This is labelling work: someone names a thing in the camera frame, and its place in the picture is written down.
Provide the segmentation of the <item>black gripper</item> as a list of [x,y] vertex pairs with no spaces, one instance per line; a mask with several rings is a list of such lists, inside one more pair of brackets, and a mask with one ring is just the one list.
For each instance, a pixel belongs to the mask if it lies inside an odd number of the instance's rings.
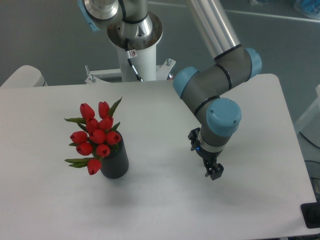
[[211,146],[205,142],[201,135],[201,129],[195,128],[188,134],[191,144],[191,151],[196,151],[202,157],[204,167],[206,168],[205,177],[210,177],[212,181],[220,178],[223,174],[224,167],[217,163],[217,158],[221,153],[220,146]]

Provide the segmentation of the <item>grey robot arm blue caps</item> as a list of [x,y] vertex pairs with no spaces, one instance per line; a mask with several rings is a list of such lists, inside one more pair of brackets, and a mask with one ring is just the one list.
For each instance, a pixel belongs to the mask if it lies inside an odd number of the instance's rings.
[[[93,31],[106,29],[117,49],[123,82],[164,80],[169,72],[156,66],[156,45],[163,35],[159,18],[145,0],[80,0],[78,7]],[[223,94],[260,73],[262,61],[252,48],[242,47],[218,0],[186,2],[214,60],[199,71],[186,67],[173,79],[173,88],[200,123],[190,131],[191,149],[202,158],[206,176],[221,177],[217,158],[239,127],[239,105]]]

